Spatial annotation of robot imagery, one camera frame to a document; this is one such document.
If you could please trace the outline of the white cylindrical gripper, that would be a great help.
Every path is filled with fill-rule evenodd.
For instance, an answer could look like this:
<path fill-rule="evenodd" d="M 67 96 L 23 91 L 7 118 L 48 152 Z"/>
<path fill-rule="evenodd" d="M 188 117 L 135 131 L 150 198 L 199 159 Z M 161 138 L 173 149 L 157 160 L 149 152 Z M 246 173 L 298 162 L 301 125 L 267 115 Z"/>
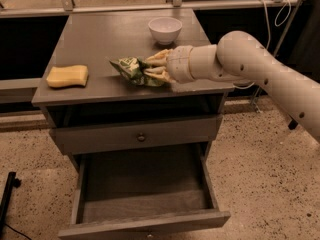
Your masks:
<path fill-rule="evenodd" d="M 172 79 L 178 83 L 193 82 L 194 78 L 190 73 L 189 66 L 192 49 L 193 47 L 190 45 L 178 46 L 173 50 L 164 49 L 145 60 L 149 65 L 160 67 L 147 68 L 144 70 L 144 73 L 147 76 L 167 83 L 170 83 Z"/>

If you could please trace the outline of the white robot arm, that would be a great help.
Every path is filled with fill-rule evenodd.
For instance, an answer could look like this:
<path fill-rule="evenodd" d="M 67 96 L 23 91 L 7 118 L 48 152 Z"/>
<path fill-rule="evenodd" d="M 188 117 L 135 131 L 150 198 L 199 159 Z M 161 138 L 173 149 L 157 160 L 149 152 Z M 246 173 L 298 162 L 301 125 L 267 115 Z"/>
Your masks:
<path fill-rule="evenodd" d="M 146 62 L 154 67 L 147 74 L 161 80 L 252 81 L 320 141 L 320 84 L 280 63 L 246 32 L 229 32 L 216 45 L 163 50 Z"/>

